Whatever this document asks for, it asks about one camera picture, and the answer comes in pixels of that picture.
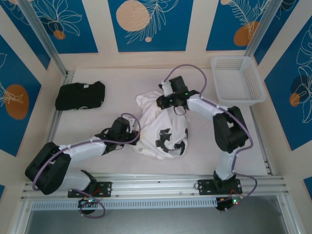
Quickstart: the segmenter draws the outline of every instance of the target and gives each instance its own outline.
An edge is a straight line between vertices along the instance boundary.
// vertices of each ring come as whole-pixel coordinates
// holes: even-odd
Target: laundry basket
[[[248,56],[213,56],[211,67],[220,104],[248,105],[266,99],[254,60]]]

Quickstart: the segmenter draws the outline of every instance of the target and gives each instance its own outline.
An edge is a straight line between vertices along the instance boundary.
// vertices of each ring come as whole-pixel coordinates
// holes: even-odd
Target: white table surface
[[[159,91],[158,84],[169,72],[170,69],[77,69],[73,83],[92,84],[100,80],[105,84],[104,103],[100,108],[91,110],[63,111],[54,143],[60,145],[87,140],[104,128],[111,127],[114,120],[124,112],[140,117],[141,109],[135,101],[136,96],[152,90]],[[217,101],[212,72],[210,69],[204,72],[208,83],[203,96]],[[201,90],[204,80],[198,70],[178,69],[171,77],[179,75],[189,90]],[[240,109],[254,139],[254,147],[240,154],[235,170],[242,174],[266,176],[250,109]],[[94,173],[212,175],[220,154],[215,143],[213,124],[197,113],[188,111],[186,115],[190,119],[189,146],[182,158],[158,160],[138,154],[126,145],[122,150],[93,157],[74,167]]]

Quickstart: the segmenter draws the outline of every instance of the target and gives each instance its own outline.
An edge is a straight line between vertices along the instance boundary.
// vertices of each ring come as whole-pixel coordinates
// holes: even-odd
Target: black t-shirt
[[[105,85],[73,83],[59,89],[55,107],[58,111],[82,110],[100,107],[105,97]]]

